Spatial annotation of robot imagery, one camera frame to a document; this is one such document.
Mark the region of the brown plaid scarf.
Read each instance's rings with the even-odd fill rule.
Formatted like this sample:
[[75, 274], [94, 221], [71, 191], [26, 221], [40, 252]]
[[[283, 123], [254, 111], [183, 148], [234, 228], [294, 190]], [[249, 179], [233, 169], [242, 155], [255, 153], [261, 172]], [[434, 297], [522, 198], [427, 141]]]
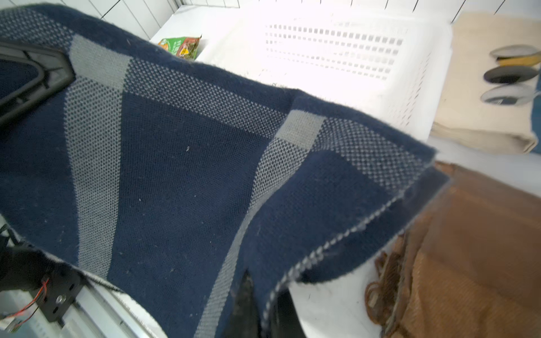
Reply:
[[377, 257], [382, 337], [539, 337], [540, 198], [440, 162], [445, 189]]

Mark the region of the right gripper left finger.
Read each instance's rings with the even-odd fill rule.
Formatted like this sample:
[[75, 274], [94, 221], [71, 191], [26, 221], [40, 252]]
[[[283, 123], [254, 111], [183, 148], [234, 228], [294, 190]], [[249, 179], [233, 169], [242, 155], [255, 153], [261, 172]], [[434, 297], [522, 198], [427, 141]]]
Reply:
[[68, 57], [55, 49], [1, 41], [1, 126], [21, 119], [76, 79]]

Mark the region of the navy grey striped scarf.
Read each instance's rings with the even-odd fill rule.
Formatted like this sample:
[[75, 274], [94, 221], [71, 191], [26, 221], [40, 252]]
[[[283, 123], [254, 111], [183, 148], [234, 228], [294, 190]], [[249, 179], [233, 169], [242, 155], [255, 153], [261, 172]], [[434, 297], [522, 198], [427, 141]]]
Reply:
[[3, 39], [64, 53], [76, 79], [1, 126], [1, 215], [169, 337], [224, 337], [246, 271], [267, 330], [292, 283], [351, 273], [449, 181], [433, 149], [369, 115], [66, 6], [3, 9]]

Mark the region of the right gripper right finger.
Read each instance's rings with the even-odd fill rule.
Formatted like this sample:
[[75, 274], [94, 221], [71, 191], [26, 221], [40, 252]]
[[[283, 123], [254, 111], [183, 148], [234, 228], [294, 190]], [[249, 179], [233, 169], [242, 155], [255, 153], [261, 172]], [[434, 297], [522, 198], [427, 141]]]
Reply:
[[288, 290], [279, 294], [269, 315], [269, 327], [261, 328], [254, 298], [254, 282], [248, 271], [242, 277], [235, 297], [232, 314], [223, 333], [224, 337], [295, 337], [306, 338], [291, 294]]

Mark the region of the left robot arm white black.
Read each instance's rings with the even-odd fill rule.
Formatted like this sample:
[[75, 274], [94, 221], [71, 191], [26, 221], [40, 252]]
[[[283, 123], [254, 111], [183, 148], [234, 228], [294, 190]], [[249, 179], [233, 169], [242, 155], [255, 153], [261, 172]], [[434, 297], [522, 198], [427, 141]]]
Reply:
[[38, 290], [55, 267], [43, 252], [19, 242], [7, 224], [1, 226], [2, 292]]

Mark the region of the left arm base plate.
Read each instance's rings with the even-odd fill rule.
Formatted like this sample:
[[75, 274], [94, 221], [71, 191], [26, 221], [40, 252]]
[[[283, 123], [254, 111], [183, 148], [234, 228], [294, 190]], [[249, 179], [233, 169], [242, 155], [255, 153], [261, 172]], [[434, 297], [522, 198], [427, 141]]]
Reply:
[[30, 289], [30, 294], [36, 296], [42, 284], [46, 283], [37, 305], [50, 323], [62, 319], [85, 284], [83, 275], [69, 266], [56, 266], [38, 282]]

